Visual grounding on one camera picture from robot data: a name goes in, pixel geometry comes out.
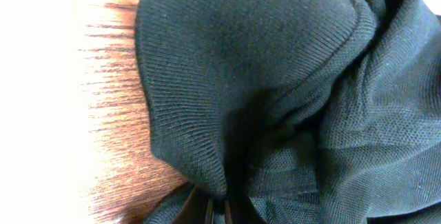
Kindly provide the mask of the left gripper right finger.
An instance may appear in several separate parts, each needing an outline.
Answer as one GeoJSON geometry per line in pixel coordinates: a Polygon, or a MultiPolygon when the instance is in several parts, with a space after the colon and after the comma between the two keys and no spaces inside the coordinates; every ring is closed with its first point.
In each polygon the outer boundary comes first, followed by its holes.
{"type": "Polygon", "coordinates": [[[226,224],[265,224],[248,196],[229,196],[225,200],[226,224]]]}

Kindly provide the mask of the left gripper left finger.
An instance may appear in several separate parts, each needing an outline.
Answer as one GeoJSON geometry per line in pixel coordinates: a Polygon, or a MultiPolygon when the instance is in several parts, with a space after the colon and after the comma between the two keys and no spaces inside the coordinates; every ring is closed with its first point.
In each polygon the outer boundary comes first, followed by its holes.
{"type": "Polygon", "coordinates": [[[212,224],[213,220],[213,199],[204,191],[194,187],[172,224],[212,224]]]}

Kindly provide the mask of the black t-shirt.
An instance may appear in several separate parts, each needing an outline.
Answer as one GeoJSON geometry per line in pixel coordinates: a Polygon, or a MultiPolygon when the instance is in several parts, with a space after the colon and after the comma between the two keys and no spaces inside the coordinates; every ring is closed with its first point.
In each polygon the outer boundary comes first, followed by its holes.
{"type": "Polygon", "coordinates": [[[265,223],[440,222],[440,17],[423,0],[139,0],[153,155],[265,223]]]}

